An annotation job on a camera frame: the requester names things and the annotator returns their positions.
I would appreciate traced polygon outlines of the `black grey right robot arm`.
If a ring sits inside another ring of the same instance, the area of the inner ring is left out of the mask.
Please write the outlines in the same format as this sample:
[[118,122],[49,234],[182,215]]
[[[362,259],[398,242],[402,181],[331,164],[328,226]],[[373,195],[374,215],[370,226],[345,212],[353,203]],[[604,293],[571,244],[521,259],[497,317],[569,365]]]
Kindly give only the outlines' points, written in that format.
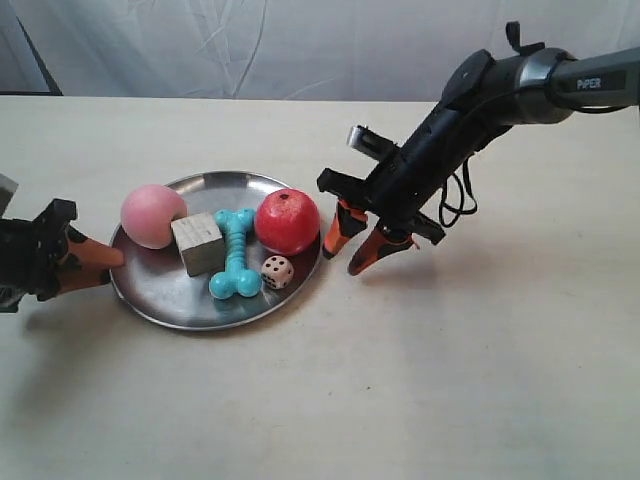
[[557,124],[575,112],[606,114],[639,103],[639,50],[578,59],[542,42],[524,45],[520,24],[505,33],[514,55],[496,59],[481,49],[455,70],[439,102],[403,145],[365,126],[351,128],[351,148],[375,160],[364,179],[326,168],[317,179],[336,196],[322,246],[333,258],[378,221],[353,255],[355,276],[382,258],[414,246],[419,235],[438,244],[447,228],[476,212],[469,159],[516,125]]

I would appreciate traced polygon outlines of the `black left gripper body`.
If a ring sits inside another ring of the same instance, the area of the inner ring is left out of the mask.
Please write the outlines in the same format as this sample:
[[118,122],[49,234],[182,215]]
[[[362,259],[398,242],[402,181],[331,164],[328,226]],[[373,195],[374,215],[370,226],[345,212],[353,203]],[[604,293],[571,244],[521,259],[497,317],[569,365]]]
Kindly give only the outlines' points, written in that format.
[[22,298],[48,300],[60,291],[58,263],[69,253],[67,230],[76,203],[54,199],[34,219],[1,221],[1,311],[15,313]]

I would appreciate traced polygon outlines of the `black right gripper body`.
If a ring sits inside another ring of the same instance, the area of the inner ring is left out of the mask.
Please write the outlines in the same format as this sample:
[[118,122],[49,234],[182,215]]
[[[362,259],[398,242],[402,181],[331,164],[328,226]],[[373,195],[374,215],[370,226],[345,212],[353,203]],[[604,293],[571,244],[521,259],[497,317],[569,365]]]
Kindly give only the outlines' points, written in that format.
[[477,211],[469,159],[493,140],[493,126],[476,114],[434,109],[399,151],[361,179],[326,168],[318,189],[378,217],[378,224],[439,243],[444,229]]

